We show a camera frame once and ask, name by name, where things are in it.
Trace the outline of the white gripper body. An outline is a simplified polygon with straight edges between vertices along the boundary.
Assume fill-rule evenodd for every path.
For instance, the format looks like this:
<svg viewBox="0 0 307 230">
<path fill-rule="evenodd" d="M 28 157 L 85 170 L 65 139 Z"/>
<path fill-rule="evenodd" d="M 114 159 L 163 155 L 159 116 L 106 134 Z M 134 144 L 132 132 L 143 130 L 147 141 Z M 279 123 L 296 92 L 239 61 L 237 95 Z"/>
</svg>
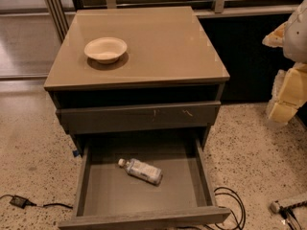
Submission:
<svg viewBox="0 0 307 230">
<path fill-rule="evenodd" d="M 303 0 L 285 25 L 283 54 L 294 62 L 307 63 L 307 0 Z"/>
</svg>

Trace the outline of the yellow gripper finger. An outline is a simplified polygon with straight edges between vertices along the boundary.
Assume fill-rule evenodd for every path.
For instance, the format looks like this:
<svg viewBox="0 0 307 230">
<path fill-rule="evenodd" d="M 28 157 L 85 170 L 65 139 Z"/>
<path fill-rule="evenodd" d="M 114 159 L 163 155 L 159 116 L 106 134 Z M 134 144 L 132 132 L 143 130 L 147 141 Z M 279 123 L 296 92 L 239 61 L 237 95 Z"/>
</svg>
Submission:
<svg viewBox="0 0 307 230">
<path fill-rule="evenodd" d="M 286 125 L 307 102 L 307 64 L 296 63 L 288 71 L 279 70 L 268 102 L 269 120 Z"/>
<path fill-rule="evenodd" d="M 285 26 L 286 23 L 282 23 L 274 31 L 266 35 L 262 40 L 262 44 L 272 48 L 282 48 Z"/>
</svg>

